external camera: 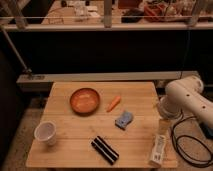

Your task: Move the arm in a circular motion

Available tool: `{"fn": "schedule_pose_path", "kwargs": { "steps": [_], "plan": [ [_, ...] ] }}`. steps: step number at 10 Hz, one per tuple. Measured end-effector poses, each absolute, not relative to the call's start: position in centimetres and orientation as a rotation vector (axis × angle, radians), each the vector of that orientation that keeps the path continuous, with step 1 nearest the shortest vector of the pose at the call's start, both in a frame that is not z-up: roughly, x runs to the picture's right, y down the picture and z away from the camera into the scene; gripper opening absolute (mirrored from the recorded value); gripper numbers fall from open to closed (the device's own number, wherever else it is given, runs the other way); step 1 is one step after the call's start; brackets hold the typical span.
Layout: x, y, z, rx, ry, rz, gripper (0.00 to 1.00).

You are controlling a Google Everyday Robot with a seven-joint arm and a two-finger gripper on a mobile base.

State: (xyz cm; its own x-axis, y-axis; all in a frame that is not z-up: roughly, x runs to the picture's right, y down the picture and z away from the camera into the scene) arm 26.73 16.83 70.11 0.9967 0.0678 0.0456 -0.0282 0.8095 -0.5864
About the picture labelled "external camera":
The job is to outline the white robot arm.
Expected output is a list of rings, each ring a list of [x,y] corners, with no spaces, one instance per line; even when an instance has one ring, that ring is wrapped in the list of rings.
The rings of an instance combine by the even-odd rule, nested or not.
[[[213,102],[201,95],[204,90],[202,80],[197,76],[188,76],[169,82],[165,95],[157,103],[159,114],[164,119],[174,119],[182,109],[194,114],[204,129],[213,136]]]

